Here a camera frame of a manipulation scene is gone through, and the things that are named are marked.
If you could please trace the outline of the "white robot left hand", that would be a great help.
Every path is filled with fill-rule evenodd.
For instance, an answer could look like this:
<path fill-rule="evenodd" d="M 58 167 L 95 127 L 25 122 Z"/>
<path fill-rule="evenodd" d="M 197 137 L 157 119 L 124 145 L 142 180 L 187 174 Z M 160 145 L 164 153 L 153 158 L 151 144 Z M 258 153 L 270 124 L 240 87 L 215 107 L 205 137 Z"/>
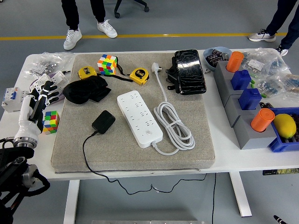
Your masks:
<path fill-rule="evenodd" d="M 38 143 L 38 135 L 43 130 L 43 110 L 46 108 L 46 100 L 57 100 L 57 86 L 52 81 L 46 81 L 42 90 L 32 90 L 23 100 L 19 115 L 19 130 L 14 137 L 15 146 L 28 146 L 35 148 Z"/>

